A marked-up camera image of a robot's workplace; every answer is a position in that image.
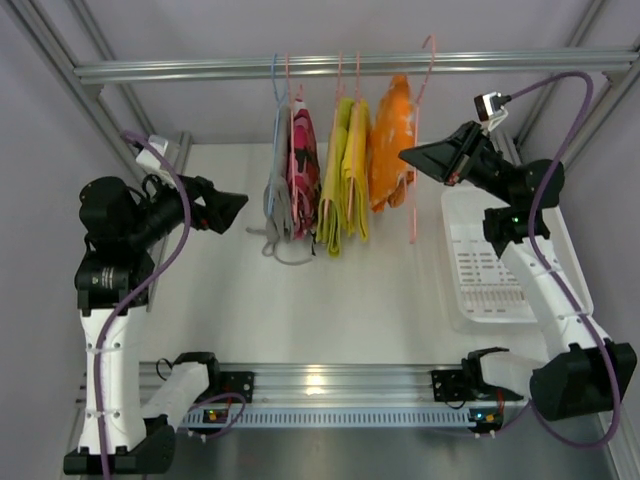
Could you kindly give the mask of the orange trousers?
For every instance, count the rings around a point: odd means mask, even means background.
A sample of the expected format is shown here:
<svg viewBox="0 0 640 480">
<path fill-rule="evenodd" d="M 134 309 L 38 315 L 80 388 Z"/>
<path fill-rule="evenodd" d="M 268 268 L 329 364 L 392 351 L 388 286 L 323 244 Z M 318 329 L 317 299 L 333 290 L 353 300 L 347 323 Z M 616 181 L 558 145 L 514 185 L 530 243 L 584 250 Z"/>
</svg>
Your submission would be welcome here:
<svg viewBox="0 0 640 480">
<path fill-rule="evenodd" d="M 382 212 L 386 205 L 398 208 L 404 203 L 414 172 L 399 154 L 414 146 L 414 133 L 414 106 L 408 78 L 395 75 L 378 103 L 369 136 L 368 187 L 373 212 Z"/>
</svg>

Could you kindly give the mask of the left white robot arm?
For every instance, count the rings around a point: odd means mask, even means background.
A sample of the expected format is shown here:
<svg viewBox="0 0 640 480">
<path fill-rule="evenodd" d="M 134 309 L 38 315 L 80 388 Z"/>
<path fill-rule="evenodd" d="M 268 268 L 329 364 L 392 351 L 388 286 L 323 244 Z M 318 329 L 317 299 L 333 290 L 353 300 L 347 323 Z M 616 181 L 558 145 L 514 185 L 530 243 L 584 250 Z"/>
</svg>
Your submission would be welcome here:
<svg viewBox="0 0 640 480">
<path fill-rule="evenodd" d="M 186 352 L 170 364 L 165 383 L 140 400 L 139 349 L 149 289 L 163 266 L 150 250 L 175 228 L 224 234 L 248 203 L 245 194 L 219 191 L 203 177 L 181 176 L 180 187 L 149 176 L 153 194 L 114 176 L 79 194 L 85 254 L 75 275 L 85 336 L 87 396 L 77 446 L 64 457 L 67 475 L 158 475 L 175 455 L 184 416 L 222 391 L 212 352 Z"/>
</svg>

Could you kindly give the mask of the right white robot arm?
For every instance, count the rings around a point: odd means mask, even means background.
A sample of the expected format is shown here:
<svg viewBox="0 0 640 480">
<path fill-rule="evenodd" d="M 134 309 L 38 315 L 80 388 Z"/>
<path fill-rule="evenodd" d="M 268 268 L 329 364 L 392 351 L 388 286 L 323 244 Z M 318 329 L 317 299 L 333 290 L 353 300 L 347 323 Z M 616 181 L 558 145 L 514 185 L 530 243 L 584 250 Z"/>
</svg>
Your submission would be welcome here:
<svg viewBox="0 0 640 480">
<path fill-rule="evenodd" d="M 472 352 L 466 361 L 477 387 L 524 397 L 547 421 L 617 413 L 637 355 L 630 344 L 614 342 L 579 303 L 555 253 L 543 213 L 559 203 L 563 168 L 549 159 L 525 165 L 506 161 L 474 121 L 399 157 L 443 185 L 467 180 L 504 203 L 485 210 L 484 238 L 522 288 L 549 360 L 537 362 L 499 347 Z"/>
</svg>

